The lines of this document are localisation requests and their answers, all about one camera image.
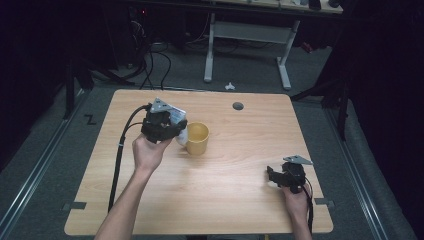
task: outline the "table top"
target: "table top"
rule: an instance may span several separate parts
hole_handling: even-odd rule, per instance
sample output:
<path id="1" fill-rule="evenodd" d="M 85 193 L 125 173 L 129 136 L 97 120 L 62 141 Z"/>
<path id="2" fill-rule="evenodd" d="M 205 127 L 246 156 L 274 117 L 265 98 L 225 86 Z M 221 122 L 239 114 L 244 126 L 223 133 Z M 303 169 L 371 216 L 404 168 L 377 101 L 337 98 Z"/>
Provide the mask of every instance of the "table top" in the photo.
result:
<path id="1" fill-rule="evenodd" d="M 175 140 L 164 153 L 141 198 L 134 234 L 289 233 L 281 190 L 268 181 L 266 167 L 281 172 L 283 157 L 310 159 L 290 98 L 283 94 L 118 90 L 105 117 L 65 225 L 69 235 L 94 235 L 107 215 L 117 143 L 131 113 L 156 97 L 187 112 L 189 122 L 210 130 L 206 152 L 189 155 Z M 233 109 L 240 102 L 243 110 Z M 142 111 L 133 122 L 141 122 Z M 116 197 L 134 162 L 127 132 Z M 304 166 L 314 198 L 323 194 L 313 166 Z M 314 232 L 330 232 L 326 205 L 314 206 Z"/>
<path id="2" fill-rule="evenodd" d="M 270 8 L 284 8 L 291 10 L 301 10 L 301 11 L 310 11 L 310 12 L 320 12 L 320 13 L 343 13 L 343 8 L 338 6 L 333 8 L 328 4 L 328 0 L 320 0 L 321 10 L 311 10 L 308 5 L 296 5 L 293 0 L 214 0 L 215 2 L 222 3 L 234 3 L 234 4 L 243 4 L 243 5 L 252 5 L 260 7 L 270 7 Z"/>

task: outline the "cable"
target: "cable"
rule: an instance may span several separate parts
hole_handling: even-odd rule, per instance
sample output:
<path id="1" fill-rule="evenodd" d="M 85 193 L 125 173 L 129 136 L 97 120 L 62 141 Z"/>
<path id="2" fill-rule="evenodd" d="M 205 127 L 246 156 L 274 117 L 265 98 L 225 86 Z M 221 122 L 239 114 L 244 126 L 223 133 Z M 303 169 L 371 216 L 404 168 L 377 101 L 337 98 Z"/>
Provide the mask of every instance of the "cable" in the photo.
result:
<path id="1" fill-rule="evenodd" d="M 195 40 L 191 41 L 191 42 L 186 42 L 186 44 L 191 44 L 191 43 L 195 43 L 195 42 L 199 42 L 199 41 L 203 41 L 204 39 L 207 39 L 206 37 L 204 37 L 203 39 L 201 39 L 203 37 L 203 35 L 206 32 L 206 28 L 208 27 L 208 23 L 209 23 L 209 18 L 210 18 L 210 13 L 208 13 L 208 16 L 206 17 L 206 23 L 205 26 L 203 27 L 203 31 L 202 33 L 199 35 L 199 37 L 197 37 Z"/>
<path id="2" fill-rule="evenodd" d="M 151 61 L 151 63 L 152 63 L 152 65 L 151 65 L 151 67 L 150 67 L 150 71 L 147 73 L 147 75 L 146 75 L 146 78 L 144 79 L 144 81 L 143 81 L 143 83 L 141 84 L 141 86 L 140 86 L 140 90 L 144 87 L 144 84 L 146 84 L 146 81 L 148 81 L 149 82 L 149 84 L 150 84 L 150 89 L 151 90 L 154 90 L 154 87 L 153 87 L 153 84 L 152 84 L 152 82 L 150 81 L 150 74 L 152 74 L 152 71 L 153 71 L 153 56 L 152 56 L 152 52 L 151 51 L 149 51 L 149 55 L 150 55 L 150 61 Z"/>
<path id="3" fill-rule="evenodd" d="M 313 206 L 313 203 L 312 203 L 313 189 L 312 189 L 311 182 L 309 181 L 308 178 L 305 177 L 305 180 L 308 182 L 309 187 L 311 189 L 311 194 L 309 195 L 309 193 L 306 190 L 304 184 L 301 184 L 296 179 L 295 175 L 290 171 L 290 169 L 288 169 L 287 171 L 293 176 L 293 179 L 297 182 L 297 184 L 302 188 L 303 192 L 305 192 L 305 194 L 306 194 L 306 198 L 307 198 L 306 201 L 307 201 L 308 208 L 309 208 L 308 228 L 309 228 L 309 231 L 311 232 L 311 235 L 312 235 L 312 222 L 314 220 L 314 206 Z"/>
<path id="4" fill-rule="evenodd" d="M 121 160 L 122 160 L 122 152 L 124 150 L 125 135 L 127 134 L 127 131 L 128 131 L 128 129 L 130 129 L 130 127 L 139 124 L 139 123 L 131 124 L 134 116 L 138 112 L 140 112 L 141 110 L 148 109 L 149 107 L 150 107 L 149 105 L 143 105 L 143 106 L 137 108 L 131 114 L 130 118 L 127 121 L 127 124 L 125 124 L 124 130 L 122 131 L 122 135 L 121 135 L 121 138 L 119 139 L 119 144 L 118 144 L 118 152 L 116 153 L 115 172 L 113 174 L 112 188 L 110 190 L 108 212 L 112 209 L 113 203 L 115 201 L 116 186 L 118 184 L 119 172 L 121 170 Z"/>
<path id="5" fill-rule="evenodd" d="M 169 71 L 171 70 L 171 59 L 163 53 L 157 52 L 156 54 L 160 54 L 160 55 L 164 56 L 166 59 L 168 59 L 168 62 L 169 62 L 168 70 L 166 70 L 165 75 L 162 77 L 162 80 L 160 81 L 160 89 L 163 91 L 163 82 L 165 81 L 166 76 L 168 75 Z"/>

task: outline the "person's left hand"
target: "person's left hand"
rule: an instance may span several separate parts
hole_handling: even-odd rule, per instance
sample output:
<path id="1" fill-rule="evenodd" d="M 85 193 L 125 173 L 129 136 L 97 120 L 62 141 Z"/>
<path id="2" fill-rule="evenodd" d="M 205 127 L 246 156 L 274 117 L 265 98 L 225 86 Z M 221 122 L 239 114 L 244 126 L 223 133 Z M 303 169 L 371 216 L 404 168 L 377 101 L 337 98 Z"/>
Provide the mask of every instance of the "person's left hand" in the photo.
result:
<path id="1" fill-rule="evenodd" d="M 135 171 L 152 174 L 162 162 L 163 152 L 171 142 L 172 139 L 168 139 L 155 144 L 141 134 L 133 141 Z"/>

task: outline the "black cable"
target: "black cable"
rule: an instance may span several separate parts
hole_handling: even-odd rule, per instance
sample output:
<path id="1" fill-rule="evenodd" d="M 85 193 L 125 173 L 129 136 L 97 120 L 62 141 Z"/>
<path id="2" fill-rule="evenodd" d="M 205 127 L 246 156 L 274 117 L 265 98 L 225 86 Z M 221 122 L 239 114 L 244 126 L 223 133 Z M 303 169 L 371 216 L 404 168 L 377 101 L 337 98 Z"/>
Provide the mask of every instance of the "black cable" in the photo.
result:
<path id="1" fill-rule="evenodd" d="M 168 75 L 169 71 L 171 70 L 171 59 L 163 53 L 157 52 L 157 54 L 164 56 L 166 59 L 168 59 L 168 62 L 169 62 L 168 70 L 166 70 L 165 75 L 162 77 L 162 80 L 160 81 L 160 89 L 163 91 L 163 82 L 165 81 L 166 76 Z"/>
<path id="2" fill-rule="evenodd" d="M 301 187 L 302 187 L 302 189 L 305 192 L 306 197 L 307 197 L 307 202 L 308 202 L 308 207 L 309 207 L 308 227 L 309 227 L 309 231 L 311 232 L 311 235 L 312 235 L 312 222 L 314 221 L 314 205 L 312 204 L 313 190 L 312 190 L 312 185 L 309 182 L 309 180 L 307 178 L 305 178 L 305 179 L 308 181 L 309 186 L 311 188 L 311 195 L 308 194 L 308 191 L 306 191 L 306 188 L 305 188 L 304 185 L 302 185 Z"/>
<path id="3" fill-rule="evenodd" d="M 308 216 L 308 228 L 309 228 L 309 231 L 311 232 L 311 235 L 312 235 L 312 222 L 313 222 L 313 220 L 314 220 L 314 206 L 313 206 L 313 204 L 312 204 L 312 196 L 313 196 L 313 189 L 312 189 L 312 185 L 311 185 L 311 182 L 309 182 L 309 179 L 308 178 L 306 178 L 305 177 L 305 180 L 306 181 L 308 181 L 308 183 L 309 183 L 309 187 L 311 188 L 311 195 L 309 195 L 309 193 L 308 193 L 308 191 L 306 191 L 306 188 L 305 188 L 305 186 L 304 186 L 304 184 L 301 184 L 297 179 L 296 179 L 296 177 L 294 176 L 294 174 L 290 171 L 290 170 L 287 170 L 292 176 L 293 176 L 293 179 L 297 182 L 297 184 L 302 188 L 302 190 L 305 192 L 305 194 L 306 194 L 306 202 L 307 202 L 307 204 L 308 204 L 308 208 L 309 208 L 309 216 Z"/>
<path id="4" fill-rule="evenodd" d="M 127 131 L 128 131 L 128 129 L 130 129 L 130 127 L 137 125 L 137 124 L 140 124 L 140 123 L 131 124 L 131 121 L 134 118 L 134 116 L 138 112 L 140 112 L 141 110 L 143 110 L 143 109 L 147 110 L 149 107 L 150 107 L 150 105 L 143 105 L 143 106 L 137 108 L 131 114 L 130 118 L 127 121 L 127 124 L 125 124 L 124 130 L 122 131 L 122 135 L 121 135 L 121 138 L 119 139 L 119 144 L 118 144 L 118 152 L 116 153 L 115 172 L 113 174 L 112 188 L 110 190 L 108 212 L 112 209 L 113 203 L 115 201 L 116 186 L 118 184 L 119 172 L 121 170 L 121 160 L 122 160 L 122 152 L 124 150 L 125 135 L 127 134 Z"/>
<path id="5" fill-rule="evenodd" d="M 148 72 L 148 73 L 146 73 L 146 78 L 144 78 L 144 81 L 143 81 L 143 83 L 141 84 L 141 86 L 140 86 L 140 88 L 139 89 L 142 89 L 143 87 L 144 87 L 144 84 L 146 84 L 146 81 L 148 81 L 149 82 L 149 84 L 150 84 L 150 89 L 151 90 L 154 90 L 154 87 L 153 87 L 153 84 L 152 84 L 152 82 L 150 81 L 150 74 L 152 74 L 152 71 L 153 71 L 153 55 L 152 55 L 152 52 L 151 51 L 149 51 L 149 55 L 150 55 L 150 61 L 151 61 L 151 63 L 152 63 L 152 65 L 151 65 L 151 67 L 150 67 L 150 71 Z"/>

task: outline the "desk leg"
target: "desk leg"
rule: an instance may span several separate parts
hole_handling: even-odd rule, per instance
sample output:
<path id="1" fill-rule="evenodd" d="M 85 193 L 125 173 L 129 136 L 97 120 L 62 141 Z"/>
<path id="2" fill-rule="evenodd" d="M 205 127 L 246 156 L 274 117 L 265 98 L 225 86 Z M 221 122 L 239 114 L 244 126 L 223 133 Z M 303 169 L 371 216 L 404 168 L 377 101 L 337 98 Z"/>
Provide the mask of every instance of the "desk leg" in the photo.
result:
<path id="1" fill-rule="evenodd" d="M 211 24 L 209 27 L 209 48 L 208 55 L 206 56 L 206 66 L 205 66 L 205 82 L 212 81 L 212 70 L 213 70 L 213 39 L 215 34 L 215 13 L 211 14 Z"/>
<path id="2" fill-rule="evenodd" d="M 286 90 L 291 89 L 291 84 L 289 76 L 287 75 L 286 61 L 289 56 L 290 49 L 293 45 L 294 38 L 296 37 L 297 29 L 299 27 L 300 21 L 295 21 L 293 27 L 290 31 L 289 39 L 286 43 L 286 48 L 284 50 L 283 56 L 277 58 L 278 69 L 280 70 L 281 82 L 283 83 L 283 88 Z"/>

